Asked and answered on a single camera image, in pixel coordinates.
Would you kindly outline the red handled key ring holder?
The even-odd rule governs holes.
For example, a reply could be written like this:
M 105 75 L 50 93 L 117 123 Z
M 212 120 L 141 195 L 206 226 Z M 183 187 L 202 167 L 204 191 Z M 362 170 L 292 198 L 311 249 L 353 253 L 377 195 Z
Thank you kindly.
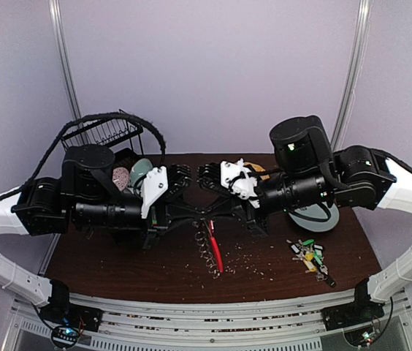
M 207 272 L 217 279 L 224 272 L 224 263 L 214 233 L 209 231 L 209 220 L 200 219 L 197 222 L 197 232 L 194 235 L 199 256 L 205 261 Z

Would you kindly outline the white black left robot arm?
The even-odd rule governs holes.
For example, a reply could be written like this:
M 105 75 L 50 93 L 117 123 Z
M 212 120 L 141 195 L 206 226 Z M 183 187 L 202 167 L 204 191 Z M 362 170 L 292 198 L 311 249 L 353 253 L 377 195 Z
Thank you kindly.
M 118 156 L 112 147 L 126 137 L 119 132 L 109 140 L 70 146 L 58 178 L 33 173 L 23 185 L 0 194 L 0 235 L 64 234 L 74 226 L 150 240 L 194 220 L 199 209 L 183 200 L 191 183 L 185 165 L 159 163 L 127 189 L 116 186 L 112 177 Z M 25 298 L 43 323 L 55 324 L 66 336 L 99 329 L 100 309 L 72 303 L 65 283 L 37 276 L 1 252 L 0 285 Z

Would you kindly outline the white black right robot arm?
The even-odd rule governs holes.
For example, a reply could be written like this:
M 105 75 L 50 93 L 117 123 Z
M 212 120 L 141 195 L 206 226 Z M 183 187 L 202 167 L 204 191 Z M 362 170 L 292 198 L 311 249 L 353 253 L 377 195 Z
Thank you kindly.
M 210 163 L 198 171 L 202 189 L 232 202 L 251 228 L 277 211 L 311 205 L 394 209 L 412 214 L 412 167 L 386 151 L 350 146 L 333 151 L 321 119 L 286 119 L 270 131 L 277 168 L 256 172 L 243 161 Z M 387 268 L 358 283 L 350 303 L 324 308 L 327 330 L 384 315 L 384 304 L 412 282 L 412 245 Z

